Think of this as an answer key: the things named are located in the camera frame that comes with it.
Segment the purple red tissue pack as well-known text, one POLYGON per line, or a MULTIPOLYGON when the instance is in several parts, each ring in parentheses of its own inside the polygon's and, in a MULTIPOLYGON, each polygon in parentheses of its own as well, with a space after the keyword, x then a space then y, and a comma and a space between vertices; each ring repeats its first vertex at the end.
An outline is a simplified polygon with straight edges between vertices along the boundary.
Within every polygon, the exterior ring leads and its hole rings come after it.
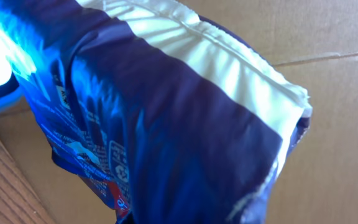
POLYGON ((0 1, 52 147, 119 223, 263 223, 308 92, 177 1, 0 1))

